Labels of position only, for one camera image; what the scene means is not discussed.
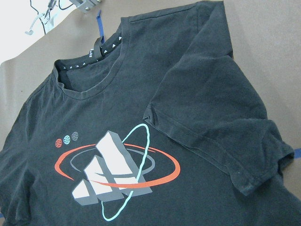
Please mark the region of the black graphic t-shirt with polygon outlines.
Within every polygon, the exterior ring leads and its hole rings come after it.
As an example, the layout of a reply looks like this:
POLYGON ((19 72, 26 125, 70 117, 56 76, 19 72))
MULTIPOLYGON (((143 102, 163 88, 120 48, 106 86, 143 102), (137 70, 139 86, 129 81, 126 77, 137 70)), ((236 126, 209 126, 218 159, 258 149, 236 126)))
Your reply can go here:
POLYGON ((0 153, 6 226, 298 226, 294 157, 233 60, 223 1, 124 17, 57 60, 0 153))

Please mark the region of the aluminium frame post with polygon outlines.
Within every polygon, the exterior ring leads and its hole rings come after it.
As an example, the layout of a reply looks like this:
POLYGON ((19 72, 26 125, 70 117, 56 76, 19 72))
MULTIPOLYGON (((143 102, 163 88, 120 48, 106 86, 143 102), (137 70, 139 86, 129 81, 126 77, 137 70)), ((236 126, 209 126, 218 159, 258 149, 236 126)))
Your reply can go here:
POLYGON ((77 9, 86 13, 93 7, 97 6, 102 2, 102 0, 70 0, 72 4, 76 6, 77 9))

